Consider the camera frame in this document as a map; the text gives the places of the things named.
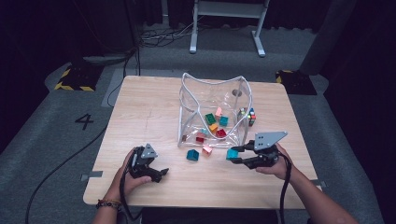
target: hand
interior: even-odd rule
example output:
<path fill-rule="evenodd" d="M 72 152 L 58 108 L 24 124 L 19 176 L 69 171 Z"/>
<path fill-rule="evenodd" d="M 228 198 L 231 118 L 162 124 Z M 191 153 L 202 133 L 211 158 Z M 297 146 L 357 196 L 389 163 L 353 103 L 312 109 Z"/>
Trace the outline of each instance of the hand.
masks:
<path fill-rule="evenodd" d="M 285 155 L 289 161 L 292 163 L 290 156 L 286 152 L 285 148 L 283 148 L 280 144 L 276 143 L 277 149 Z M 266 175 L 275 175 L 279 179 L 285 179 L 286 177 L 286 162 L 285 159 L 279 156 L 279 161 L 273 165 L 272 167 L 257 167 L 256 172 L 263 173 Z"/>
<path fill-rule="evenodd" d="M 120 167 L 120 169 L 117 171 L 116 175 L 114 176 L 113 182 L 111 183 L 110 188 L 107 191 L 107 194 L 105 195 L 105 198 L 107 199 L 115 199 L 119 200 L 120 199 L 120 180 L 122 177 L 122 174 L 125 170 L 125 167 L 128 165 L 128 160 L 132 156 L 134 152 L 134 148 L 128 153 L 128 155 L 125 157 L 125 160 Z M 151 182 L 151 177 L 149 176 L 141 176 L 138 178 L 133 178 L 131 175 L 127 174 L 125 176 L 125 195 L 129 195 L 135 188 L 139 187 L 140 185 L 146 184 L 148 182 Z"/>

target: green block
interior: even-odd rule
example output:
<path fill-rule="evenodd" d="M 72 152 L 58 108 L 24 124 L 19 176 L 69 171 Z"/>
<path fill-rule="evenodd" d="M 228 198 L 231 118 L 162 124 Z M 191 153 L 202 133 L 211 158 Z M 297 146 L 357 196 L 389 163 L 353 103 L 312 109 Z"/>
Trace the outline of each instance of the green block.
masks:
<path fill-rule="evenodd" d="M 215 116 L 213 114 L 207 114 L 205 115 L 205 119 L 208 125 L 212 125 L 214 123 L 216 123 L 216 119 Z"/>

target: bracelet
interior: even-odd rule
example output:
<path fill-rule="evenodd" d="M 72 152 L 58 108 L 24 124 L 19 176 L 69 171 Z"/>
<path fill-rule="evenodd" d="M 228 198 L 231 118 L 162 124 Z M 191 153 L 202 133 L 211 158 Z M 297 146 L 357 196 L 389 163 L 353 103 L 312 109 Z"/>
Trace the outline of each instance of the bracelet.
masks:
<path fill-rule="evenodd" d="M 98 202 L 99 203 L 104 203 L 104 202 L 121 203 L 121 201 L 115 200 L 115 199 L 98 199 Z"/>
<path fill-rule="evenodd" d="M 98 203 L 96 204 L 96 209 L 99 209 L 100 207 L 112 207 L 116 209 L 117 211 L 120 211 L 120 203 L 117 200 L 98 200 Z"/>

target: black curtain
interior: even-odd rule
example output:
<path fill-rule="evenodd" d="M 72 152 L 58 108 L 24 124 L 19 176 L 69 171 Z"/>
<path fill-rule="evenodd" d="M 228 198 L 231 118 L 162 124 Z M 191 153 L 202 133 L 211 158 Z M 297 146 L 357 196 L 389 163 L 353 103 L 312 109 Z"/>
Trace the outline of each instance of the black curtain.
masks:
<path fill-rule="evenodd" d="M 206 0 L 217 2 L 263 4 L 264 0 Z M 263 27 L 287 29 L 312 29 L 317 32 L 323 23 L 331 0 L 272 0 L 270 1 Z M 192 23 L 194 0 L 168 0 L 169 25 L 176 29 L 180 23 Z M 228 24 L 231 27 L 256 26 L 258 21 L 246 18 L 228 18 L 205 16 L 200 23 L 220 27 Z"/>
<path fill-rule="evenodd" d="M 1 153 L 49 93 L 47 75 L 100 49 L 68 0 L 0 1 L 0 39 Z"/>
<path fill-rule="evenodd" d="M 161 0 L 134 0 L 136 14 L 139 24 L 145 22 L 148 26 L 154 23 L 163 23 L 163 6 Z"/>
<path fill-rule="evenodd" d="M 324 95 L 373 184 L 386 223 L 396 223 L 395 11 L 394 1 L 358 1 L 321 71 L 329 79 Z"/>

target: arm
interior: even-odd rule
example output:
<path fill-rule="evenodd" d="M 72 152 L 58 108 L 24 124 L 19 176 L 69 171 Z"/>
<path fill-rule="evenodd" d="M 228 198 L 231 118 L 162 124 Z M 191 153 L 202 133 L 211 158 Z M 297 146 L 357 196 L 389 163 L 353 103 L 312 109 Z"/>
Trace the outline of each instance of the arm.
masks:
<path fill-rule="evenodd" d="M 281 153 L 289 158 L 286 150 L 281 145 L 277 144 L 276 146 Z M 280 158 L 279 162 L 273 167 L 258 167 L 256 171 L 285 179 L 285 160 Z M 358 223 L 352 215 L 318 189 L 294 165 L 291 168 L 290 184 L 300 197 L 314 223 Z"/>
<path fill-rule="evenodd" d="M 122 173 L 125 169 L 125 166 L 127 165 L 126 163 L 128 162 L 129 157 L 132 155 L 132 153 L 133 150 L 130 151 L 129 154 L 126 156 L 123 165 L 114 176 L 113 182 L 111 183 L 110 188 L 108 188 L 108 191 L 105 194 L 105 197 L 103 198 L 104 200 L 120 201 L 120 179 L 122 177 Z M 149 176 L 142 176 L 136 179 L 133 179 L 130 175 L 125 176 L 125 195 L 129 195 L 134 190 L 134 188 L 143 185 L 145 183 L 148 183 L 150 181 L 151 181 L 151 177 Z M 116 224 L 117 213 L 118 211 L 115 208 L 107 207 L 107 206 L 99 207 L 96 216 L 92 221 L 92 224 L 100 224 L 100 223 Z"/>

